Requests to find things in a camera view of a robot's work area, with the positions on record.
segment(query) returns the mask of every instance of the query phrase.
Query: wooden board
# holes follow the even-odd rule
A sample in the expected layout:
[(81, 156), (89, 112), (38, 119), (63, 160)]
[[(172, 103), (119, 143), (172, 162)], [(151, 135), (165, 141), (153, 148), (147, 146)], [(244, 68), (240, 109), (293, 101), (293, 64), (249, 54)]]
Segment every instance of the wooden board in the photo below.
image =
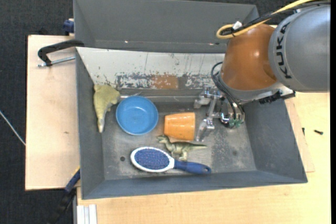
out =
[[(63, 188), (79, 166), (75, 61), (37, 67), (40, 48), (71, 38), (28, 37), (26, 190)], [(62, 50), (50, 58), (74, 52)]]

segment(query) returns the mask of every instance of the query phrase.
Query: metal clamp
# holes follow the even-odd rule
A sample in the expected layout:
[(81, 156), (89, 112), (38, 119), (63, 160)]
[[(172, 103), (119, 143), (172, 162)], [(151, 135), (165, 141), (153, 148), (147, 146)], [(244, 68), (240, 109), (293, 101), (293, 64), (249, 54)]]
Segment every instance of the metal clamp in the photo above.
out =
[(50, 46), (40, 48), (37, 55), (44, 63), (40, 63), (37, 66), (38, 67), (45, 67), (45, 66), (50, 67), (56, 63), (73, 60), (75, 57), (67, 57), (64, 59), (51, 61), (47, 56), (47, 54), (50, 54), (52, 52), (64, 50), (64, 49), (71, 48), (71, 47), (84, 47), (84, 43), (80, 40), (72, 39), (72, 40), (67, 40), (64, 42), (60, 42), (57, 44), (53, 44)]

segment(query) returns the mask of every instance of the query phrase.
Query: blue handle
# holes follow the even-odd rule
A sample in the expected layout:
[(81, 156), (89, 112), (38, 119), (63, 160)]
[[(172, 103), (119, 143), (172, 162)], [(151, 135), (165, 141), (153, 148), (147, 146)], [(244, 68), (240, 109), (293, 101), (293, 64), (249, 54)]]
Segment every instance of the blue handle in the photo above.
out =
[(210, 174), (211, 168), (204, 164), (192, 163), (192, 162), (181, 162), (175, 160), (174, 164), (175, 169), (183, 170), (193, 174)]

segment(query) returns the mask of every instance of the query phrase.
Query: blue hairbrush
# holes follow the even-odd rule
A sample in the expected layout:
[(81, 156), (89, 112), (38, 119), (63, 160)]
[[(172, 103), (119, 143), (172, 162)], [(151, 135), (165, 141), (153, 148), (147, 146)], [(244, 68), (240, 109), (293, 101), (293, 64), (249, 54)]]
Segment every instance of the blue hairbrush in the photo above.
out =
[(139, 147), (131, 153), (132, 164), (143, 171), (160, 173), (179, 169), (193, 174), (210, 174), (211, 168), (200, 163), (181, 162), (155, 147)]

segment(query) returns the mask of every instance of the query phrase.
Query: gray plastic tray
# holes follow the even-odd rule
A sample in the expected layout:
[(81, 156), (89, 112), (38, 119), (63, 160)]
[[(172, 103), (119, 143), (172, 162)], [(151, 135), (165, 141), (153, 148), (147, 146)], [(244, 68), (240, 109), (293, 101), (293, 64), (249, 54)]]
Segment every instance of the gray plastic tray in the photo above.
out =
[[(226, 12), (229, 17), (234, 17), (230, 20), (237, 20), (241, 15), (239, 11), (242, 10), (246, 11), (243, 12), (243, 18), (250, 16), (253, 19), (251, 14), (257, 15), (255, 7), (251, 5), (159, 0), (74, 1), (76, 39), (83, 40), (92, 47), (125, 50), (223, 53), (224, 43), (214, 46), (209, 45), (209, 42), (218, 41), (214, 38), (214, 31), (218, 26), (232, 22), (223, 19), (226, 18)], [(126, 7), (132, 12), (125, 13)], [(196, 19), (196, 12), (201, 13), (202, 20)], [(163, 17), (156, 18), (157, 13)], [(179, 18), (178, 22), (189, 28), (172, 26), (173, 18)], [(161, 28), (175, 35), (161, 36), (158, 32)], [(189, 30), (194, 31), (195, 36), (185, 36), (184, 33)], [(141, 40), (142, 43), (137, 44), (133, 40)], [(197, 43), (196, 46), (188, 45), (193, 42)], [(211, 175), (198, 176), (174, 170), (163, 174), (148, 174), (136, 169), (129, 159), (131, 151), (140, 146), (155, 146), (165, 150), (156, 139), (156, 136), (163, 133), (164, 115), (193, 111), (193, 102), (201, 91), (202, 83), (197, 83), (195, 89), (181, 87), (178, 90), (124, 87), (122, 94), (141, 92), (142, 96), (147, 96), (154, 102), (160, 115), (158, 125), (143, 136), (126, 134), (116, 123), (116, 106), (113, 106), (112, 111), (106, 115), (105, 130), (100, 134), (93, 107), (93, 81), (97, 74), (91, 69), (94, 68), (95, 72), (101, 70), (101, 76), (109, 71), (100, 69), (100, 66), (93, 67), (94, 64), (85, 65), (86, 61), (77, 51), (76, 79), (83, 199), (307, 182), (283, 101), (246, 105), (246, 122), (237, 129), (227, 129), (219, 121), (215, 121), (215, 132), (204, 142), (208, 148), (191, 152), (188, 158), (189, 161), (209, 165), (213, 171)], [(204, 76), (200, 80), (208, 81)], [(205, 106), (195, 110), (196, 126), (204, 118), (207, 109)]]

